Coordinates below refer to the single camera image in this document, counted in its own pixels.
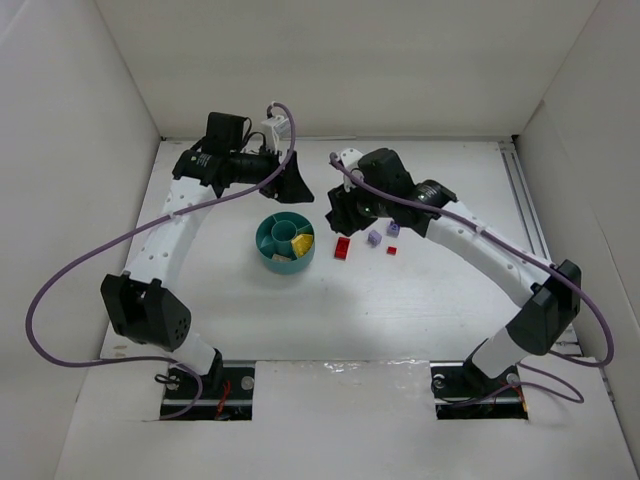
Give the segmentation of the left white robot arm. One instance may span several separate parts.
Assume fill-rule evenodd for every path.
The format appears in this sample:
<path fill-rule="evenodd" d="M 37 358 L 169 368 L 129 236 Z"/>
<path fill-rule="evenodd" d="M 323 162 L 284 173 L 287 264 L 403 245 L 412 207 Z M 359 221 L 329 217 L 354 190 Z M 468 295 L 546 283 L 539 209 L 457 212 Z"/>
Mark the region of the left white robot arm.
<path fill-rule="evenodd" d="M 210 376 L 221 355 L 191 327 L 191 313 L 174 293 L 181 267 L 208 212 L 230 201 L 225 190 L 239 184 L 281 204 L 311 203 L 293 146 L 281 149 L 282 137 L 296 138 L 290 111 L 272 103 L 262 122 L 262 144 L 250 153 L 248 118 L 212 112 L 204 137 L 185 150 L 172 170 L 158 225 L 119 275 L 107 275 L 100 292 L 114 332 L 156 348 L 183 370 Z"/>

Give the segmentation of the yellow square lego brick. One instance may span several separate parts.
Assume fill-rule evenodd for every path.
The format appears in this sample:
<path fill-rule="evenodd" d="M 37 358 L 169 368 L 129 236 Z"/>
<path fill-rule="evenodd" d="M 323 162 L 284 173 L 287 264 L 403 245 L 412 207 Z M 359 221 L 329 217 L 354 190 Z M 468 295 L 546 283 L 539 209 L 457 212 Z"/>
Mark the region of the yellow square lego brick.
<path fill-rule="evenodd" d="M 291 247 L 297 259 L 305 256 L 313 246 L 314 239 L 311 234 L 299 234 L 291 240 Z"/>

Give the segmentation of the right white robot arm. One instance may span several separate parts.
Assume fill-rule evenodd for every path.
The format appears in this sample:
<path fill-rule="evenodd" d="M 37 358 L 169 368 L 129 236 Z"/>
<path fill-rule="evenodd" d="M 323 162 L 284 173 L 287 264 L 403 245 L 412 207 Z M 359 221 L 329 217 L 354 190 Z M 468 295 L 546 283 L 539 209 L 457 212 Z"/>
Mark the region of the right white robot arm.
<path fill-rule="evenodd" d="M 467 395 L 489 394 L 517 362 L 549 353 L 579 313 L 577 265 L 554 265 L 511 244 L 439 182 L 414 182 L 394 150 L 345 149 L 331 154 L 330 163 L 346 170 L 342 184 L 328 193 L 326 218 L 334 232 L 350 236 L 389 219 L 458 255 L 518 307 L 510 322 L 464 360 L 460 377 Z"/>

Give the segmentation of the long yellow lego plate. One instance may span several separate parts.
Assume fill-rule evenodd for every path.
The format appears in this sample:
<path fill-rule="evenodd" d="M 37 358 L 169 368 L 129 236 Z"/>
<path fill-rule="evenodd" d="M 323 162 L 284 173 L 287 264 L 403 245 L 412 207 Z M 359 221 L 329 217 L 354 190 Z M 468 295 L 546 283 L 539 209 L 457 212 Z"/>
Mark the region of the long yellow lego plate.
<path fill-rule="evenodd" d="M 301 234 L 299 239 L 299 251 L 305 255 L 313 246 L 314 237 L 311 234 Z"/>

